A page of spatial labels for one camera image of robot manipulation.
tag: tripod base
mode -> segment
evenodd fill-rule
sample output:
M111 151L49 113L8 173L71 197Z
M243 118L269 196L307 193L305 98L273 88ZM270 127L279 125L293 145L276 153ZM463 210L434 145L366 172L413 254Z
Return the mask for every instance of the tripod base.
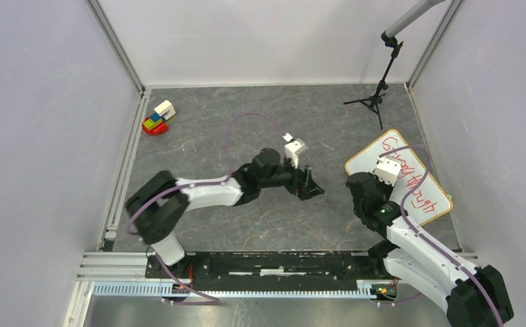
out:
M365 99L348 101L348 102L344 102L343 104L345 105L345 104L357 104L357 103L360 103L360 104L366 106L367 109L369 109L370 111L374 112L377 115L377 119L380 120L380 128L383 131L384 130L384 124L382 123L382 115L380 114L380 107L378 106L378 104L383 102L383 100L384 100L383 96L384 95L385 94L382 94L382 95L379 95L379 96L372 95L371 97L366 97Z

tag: red handwriting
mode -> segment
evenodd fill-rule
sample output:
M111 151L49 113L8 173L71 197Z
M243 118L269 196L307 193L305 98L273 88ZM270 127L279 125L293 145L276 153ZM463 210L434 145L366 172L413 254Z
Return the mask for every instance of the red handwriting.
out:
M424 213L431 213L431 212L435 211L435 205L437 204L437 202L431 203L430 200L424 199L421 190L417 189L417 190L413 191L412 194L416 196L416 202L417 203L414 203L413 200L411 201L412 202L412 206L415 209L422 209L423 208Z
M389 150L395 149L393 145L397 143L398 141L396 138L389 136L382 142L382 146L384 148L384 151L389 151ZM412 175L413 173L416 172L416 169L408 165L407 161L404 158L402 158L401 154L396 155L395 159L398 159L399 162L401 163L401 171L400 171L401 175L398 176L398 178L403 178L403 177ZM417 184L421 180L422 180L421 174L414 175L409 180L407 180L407 185L406 185L407 188L413 190L412 195L416 197L416 199L412 200L411 203L415 209L420 209L424 213L432 213L433 211L435 211L435 206L437 205L437 202L432 203L432 201L430 201L429 199L426 199L421 189L414 190L414 188L417 186Z
M407 185L406 186L407 186L408 189L414 189L421 180L422 180L422 175L421 174L413 176L407 181Z
M389 144L387 144L387 142L391 142L391 140L394 140L394 141L395 141L395 144L397 144L397 139L396 139L396 138L392 138L391 136L388 137L388 138L385 139L384 142L383 142L384 150L385 150L385 151L389 151L389 150L391 150L391 149L395 149L395 148L392 148Z

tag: white block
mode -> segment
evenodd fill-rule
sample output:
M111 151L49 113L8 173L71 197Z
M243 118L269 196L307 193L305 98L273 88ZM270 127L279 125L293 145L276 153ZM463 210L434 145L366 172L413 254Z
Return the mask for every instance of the white block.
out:
M385 156L377 158L377 166L373 173L380 178L380 181L395 186L400 171L401 162L393 157Z
M168 100L165 100L163 101L163 103L156 106L155 112L167 121L171 119L172 117L174 117L176 114L176 112L174 111L173 105Z

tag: black mounting base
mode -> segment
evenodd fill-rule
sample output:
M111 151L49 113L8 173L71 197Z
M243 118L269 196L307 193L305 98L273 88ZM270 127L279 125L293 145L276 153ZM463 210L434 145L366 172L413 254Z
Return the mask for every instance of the black mounting base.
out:
M344 102L343 104L346 105L346 104L360 103L366 106L370 111L374 112L377 115L377 119L379 119L380 121L380 128L384 130L384 124L382 123L382 115L381 115L380 107L378 106L378 104L381 104L384 101L385 93L381 94L381 92L387 90L389 87L389 85L386 83L386 77L390 71L390 68L391 68L391 65L393 64L394 59L396 59L397 56L399 55L399 51L403 45L403 42L398 43L395 37L388 37L386 35L386 32L382 33L382 40L385 42L387 47L393 48L393 51L391 52L391 60L388 64L386 72L384 73L384 77L380 80L380 83L377 85L375 93L370 97L366 97L363 99L357 99L353 101L347 101L347 102Z

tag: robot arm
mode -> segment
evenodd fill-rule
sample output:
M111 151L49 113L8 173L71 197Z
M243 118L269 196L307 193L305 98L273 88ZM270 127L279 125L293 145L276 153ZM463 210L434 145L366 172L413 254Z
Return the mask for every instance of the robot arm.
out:
M187 211L208 206L240 206L258 198L261 189L271 187L285 187L301 200L323 194L324 190L311 177L311 169L298 168L298 155L304 149L300 140L287 143L283 162L277 151L263 149L251 163L221 178L189 180L175 178L166 170L159 172L126 201L127 212L132 216L158 194L176 189L163 197L163 204L150 205L134 222L142 241L171 266L185 256L173 229Z
M467 270L488 292L502 321L512 319L504 279L496 269L481 268L459 257L409 215L402 217L397 203L388 201L397 173L380 160L373 173L359 172L347 179L355 215L385 238L369 250L375 269L401 278L429 297L454 327L496 326L487 301L465 273Z

